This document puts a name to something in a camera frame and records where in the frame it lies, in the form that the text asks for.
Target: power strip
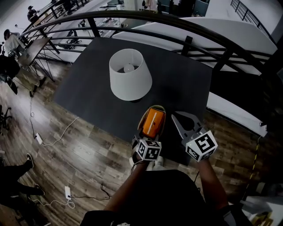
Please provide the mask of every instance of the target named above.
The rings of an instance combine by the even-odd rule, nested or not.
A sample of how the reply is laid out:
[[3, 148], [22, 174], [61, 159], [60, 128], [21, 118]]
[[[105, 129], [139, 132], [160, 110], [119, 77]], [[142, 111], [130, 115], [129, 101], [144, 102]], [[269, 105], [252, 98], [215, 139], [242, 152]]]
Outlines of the power strip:
[[39, 144], [42, 144], [42, 138], [41, 138], [41, 136], [39, 135], [39, 133], [37, 133], [37, 134], [35, 135], [35, 138], [37, 139], [37, 141], [38, 141]]
[[66, 199], [71, 200], [71, 189], [68, 186], [65, 186], [65, 195], [66, 195]]

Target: desk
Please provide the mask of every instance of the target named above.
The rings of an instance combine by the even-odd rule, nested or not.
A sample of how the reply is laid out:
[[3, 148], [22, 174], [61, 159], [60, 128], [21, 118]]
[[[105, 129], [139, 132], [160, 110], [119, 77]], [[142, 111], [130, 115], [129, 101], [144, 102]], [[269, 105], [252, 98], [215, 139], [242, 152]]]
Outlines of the desk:
[[[122, 49], [140, 51], [151, 73], [151, 90], [139, 102], [118, 99], [111, 91], [109, 60]], [[188, 57], [137, 42], [96, 37], [80, 54], [57, 88], [54, 101], [108, 133], [131, 142], [144, 112], [152, 105], [166, 109], [161, 155], [187, 165], [171, 114], [185, 111], [200, 120], [206, 110], [212, 68]]]
[[39, 54], [41, 54], [40, 53], [41, 50], [50, 41], [50, 39], [51, 38], [41, 38], [41, 39], [34, 40], [33, 43], [30, 45], [30, 47], [25, 49], [23, 54], [18, 58], [18, 62], [21, 65], [26, 65], [26, 66], [31, 66], [32, 63], [35, 62], [46, 73], [46, 75], [54, 82], [54, 79], [52, 77], [50, 70], [49, 70], [49, 73], [48, 73], [47, 70], [45, 69], [45, 67], [43, 66], [42, 62], [40, 61], [40, 59], [39, 59], [39, 62], [41, 63], [42, 67], [38, 64], [38, 62], [35, 61], [35, 58]]

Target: person sitting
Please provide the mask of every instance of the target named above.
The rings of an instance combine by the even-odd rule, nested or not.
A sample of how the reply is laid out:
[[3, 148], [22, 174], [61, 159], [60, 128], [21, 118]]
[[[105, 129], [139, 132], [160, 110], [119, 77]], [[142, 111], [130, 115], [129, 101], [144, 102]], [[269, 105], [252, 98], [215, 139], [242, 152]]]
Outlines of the person sitting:
[[37, 12], [39, 11], [36, 11], [35, 9], [32, 9], [33, 6], [29, 6], [27, 9], [28, 9], [28, 13], [27, 13], [27, 18], [30, 22], [35, 22], [38, 20], [38, 16], [36, 15]]
[[12, 52], [15, 51], [17, 57], [20, 56], [19, 53], [23, 53], [25, 46], [24, 44], [18, 39], [19, 33], [12, 33], [9, 29], [6, 29], [4, 31], [4, 49], [6, 52]]
[[17, 77], [21, 84], [29, 90], [31, 97], [32, 92], [35, 92], [37, 87], [41, 87], [46, 80], [46, 77], [39, 80], [34, 73], [24, 70], [12, 57], [0, 55], [0, 80], [7, 83], [9, 78], [14, 77]]

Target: extension cord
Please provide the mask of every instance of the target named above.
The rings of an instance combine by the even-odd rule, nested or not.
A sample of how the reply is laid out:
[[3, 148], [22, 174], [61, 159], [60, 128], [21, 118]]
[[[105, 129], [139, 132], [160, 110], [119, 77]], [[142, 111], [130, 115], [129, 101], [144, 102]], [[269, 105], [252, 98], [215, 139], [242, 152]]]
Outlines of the extension cord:
[[39, 135], [39, 133], [37, 133], [37, 134], [35, 135], [35, 138], [37, 139], [37, 141], [38, 141], [39, 144], [42, 144], [42, 138], [41, 138], [41, 136]]

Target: dark clothing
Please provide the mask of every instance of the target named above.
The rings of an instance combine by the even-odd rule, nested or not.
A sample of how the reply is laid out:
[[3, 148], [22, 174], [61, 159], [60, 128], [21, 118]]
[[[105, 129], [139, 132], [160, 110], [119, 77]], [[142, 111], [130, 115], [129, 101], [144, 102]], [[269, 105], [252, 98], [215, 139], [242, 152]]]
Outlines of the dark clothing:
[[26, 161], [21, 166], [0, 167], [0, 204], [19, 210], [29, 226], [34, 225], [33, 212], [23, 199], [17, 196], [20, 193], [27, 195], [43, 195], [42, 190], [22, 185], [18, 179], [32, 168], [32, 163]]
[[7, 81], [7, 76], [13, 79], [20, 71], [19, 64], [13, 57], [0, 55], [0, 79]]
[[28, 187], [18, 182], [19, 178], [32, 168], [30, 161], [21, 166], [5, 166], [0, 168], [0, 204], [2, 200], [17, 195], [19, 192], [27, 195], [43, 195], [42, 190]]
[[[28, 12], [28, 13], [27, 13], [27, 18], [28, 18], [28, 20], [30, 20], [30, 19], [34, 16], [34, 13], [37, 13], [37, 11], [34, 10], [34, 9], [32, 9], [31, 12]], [[31, 22], [35, 22], [35, 21], [37, 21], [37, 20], [38, 20], [38, 16], [36, 15], [36, 16], [32, 19]]]
[[90, 211], [81, 226], [123, 223], [131, 226], [251, 225], [240, 207], [211, 210], [194, 182], [178, 170], [146, 171], [119, 213]]

